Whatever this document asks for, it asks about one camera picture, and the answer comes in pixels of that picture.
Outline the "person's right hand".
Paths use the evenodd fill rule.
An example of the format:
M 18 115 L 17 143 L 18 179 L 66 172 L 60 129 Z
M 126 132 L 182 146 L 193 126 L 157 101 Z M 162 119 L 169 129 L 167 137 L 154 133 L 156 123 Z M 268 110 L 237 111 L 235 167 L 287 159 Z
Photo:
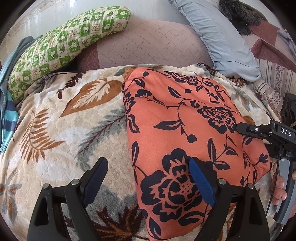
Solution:
M 277 170 L 277 164 L 275 163 L 273 166 L 273 179 L 272 184 L 274 188 L 274 192 L 272 195 L 272 204 L 278 205 L 280 201 L 284 201 L 287 198 L 287 192 L 285 191 L 284 185 L 285 181 L 284 179 L 278 174 Z

